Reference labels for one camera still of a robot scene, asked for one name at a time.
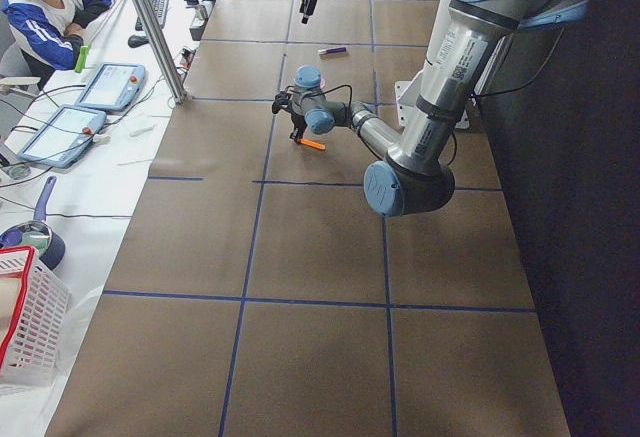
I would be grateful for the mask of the orange highlighter pen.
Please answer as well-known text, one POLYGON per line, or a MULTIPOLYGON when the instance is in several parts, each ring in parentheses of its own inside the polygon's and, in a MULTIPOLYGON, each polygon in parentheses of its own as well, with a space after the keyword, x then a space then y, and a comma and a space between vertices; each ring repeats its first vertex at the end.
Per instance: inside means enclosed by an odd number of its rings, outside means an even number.
POLYGON ((309 140, 309 139, 299 139, 296 141, 297 144, 302 145, 302 146, 306 146, 312 149, 316 149, 319 151, 325 151, 326 150, 326 145, 320 142, 316 142, 313 140, 309 140))

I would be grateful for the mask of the teach pendant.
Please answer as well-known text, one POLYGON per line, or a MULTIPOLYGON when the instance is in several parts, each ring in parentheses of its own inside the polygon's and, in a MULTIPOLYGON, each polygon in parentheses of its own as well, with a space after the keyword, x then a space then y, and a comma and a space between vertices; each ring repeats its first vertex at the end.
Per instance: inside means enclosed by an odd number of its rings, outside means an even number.
POLYGON ((101 110, 61 106, 20 149, 26 162, 68 168, 77 161, 104 126, 107 114, 101 110))
POLYGON ((133 102, 145 80, 143 65, 104 62, 96 69, 75 105, 102 111, 124 110, 133 102))

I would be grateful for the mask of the black computer mouse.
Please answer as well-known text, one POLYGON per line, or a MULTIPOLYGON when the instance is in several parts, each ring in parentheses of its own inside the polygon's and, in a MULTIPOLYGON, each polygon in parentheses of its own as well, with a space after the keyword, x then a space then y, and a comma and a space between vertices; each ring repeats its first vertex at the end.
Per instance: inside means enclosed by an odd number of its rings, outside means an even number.
POLYGON ((144 35, 131 35, 127 40, 127 45, 134 49, 149 43, 149 39, 144 35))

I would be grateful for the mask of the white plastic basket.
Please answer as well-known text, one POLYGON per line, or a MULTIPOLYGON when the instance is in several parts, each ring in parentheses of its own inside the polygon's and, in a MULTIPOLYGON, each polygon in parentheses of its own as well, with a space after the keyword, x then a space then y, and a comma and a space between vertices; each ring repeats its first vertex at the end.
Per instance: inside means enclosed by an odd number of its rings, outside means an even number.
POLYGON ((31 246, 1 250, 1 394, 46 387, 70 293, 31 246))

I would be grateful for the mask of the upper teach pendant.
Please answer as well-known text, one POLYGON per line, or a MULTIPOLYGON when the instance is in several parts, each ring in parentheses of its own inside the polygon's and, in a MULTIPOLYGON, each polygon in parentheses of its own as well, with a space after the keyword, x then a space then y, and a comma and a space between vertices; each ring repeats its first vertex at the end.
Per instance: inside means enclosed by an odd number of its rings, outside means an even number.
POLYGON ((96 69, 75 105, 102 111, 124 110, 133 102, 145 80, 143 65, 104 62, 96 69))

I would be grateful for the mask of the lower teach pendant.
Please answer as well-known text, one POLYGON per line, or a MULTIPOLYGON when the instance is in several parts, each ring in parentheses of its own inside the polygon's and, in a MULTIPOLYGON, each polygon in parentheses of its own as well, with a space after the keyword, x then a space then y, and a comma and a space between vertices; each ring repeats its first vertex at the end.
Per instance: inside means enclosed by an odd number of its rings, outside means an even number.
POLYGON ((104 126, 107 114, 101 110, 61 106, 20 149, 26 162, 68 168, 77 161, 104 126))

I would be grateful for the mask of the seated person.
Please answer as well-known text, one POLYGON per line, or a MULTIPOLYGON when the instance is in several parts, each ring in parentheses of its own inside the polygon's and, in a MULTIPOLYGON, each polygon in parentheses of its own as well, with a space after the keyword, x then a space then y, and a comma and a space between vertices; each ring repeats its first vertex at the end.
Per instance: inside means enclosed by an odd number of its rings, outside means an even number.
POLYGON ((115 0, 2 0, 10 30, 43 88, 56 71, 73 70, 87 26, 115 0))

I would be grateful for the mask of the blue saucepan with lid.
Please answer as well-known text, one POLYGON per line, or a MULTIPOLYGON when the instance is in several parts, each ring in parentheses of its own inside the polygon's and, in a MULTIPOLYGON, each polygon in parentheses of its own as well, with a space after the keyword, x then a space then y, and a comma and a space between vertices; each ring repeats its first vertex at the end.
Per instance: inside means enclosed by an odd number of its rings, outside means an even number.
POLYGON ((46 222, 47 203, 56 181, 55 176, 46 179, 31 220, 12 226, 1 234, 2 249, 31 246, 36 250, 39 260, 50 270, 60 264, 66 251, 62 237, 46 222))

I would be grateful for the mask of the purple highlighter pen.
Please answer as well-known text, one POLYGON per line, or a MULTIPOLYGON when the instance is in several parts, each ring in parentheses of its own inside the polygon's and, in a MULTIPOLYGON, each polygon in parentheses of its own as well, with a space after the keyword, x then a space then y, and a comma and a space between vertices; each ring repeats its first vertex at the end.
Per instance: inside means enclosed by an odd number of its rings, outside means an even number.
POLYGON ((347 52, 347 48, 345 46, 340 46, 340 47, 320 49, 317 51, 317 54, 320 57, 326 57, 326 56, 332 56, 332 55, 339 55, 346 52, 347 52))

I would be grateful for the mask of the aluminium frame post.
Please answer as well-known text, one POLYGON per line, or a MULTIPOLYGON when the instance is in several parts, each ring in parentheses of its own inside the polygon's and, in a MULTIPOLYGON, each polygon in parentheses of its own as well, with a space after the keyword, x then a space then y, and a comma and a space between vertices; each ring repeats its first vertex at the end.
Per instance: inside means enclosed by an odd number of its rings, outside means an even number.
POLYGON ((151 49, 162 76, 169 87, 174 103, 180 105, 185 101, 187 92, 176 69, 174 59, 169 50, 152 4, 150 0, 132 1, 138 17, 141 20, 143 30, 149 38, 151 49))

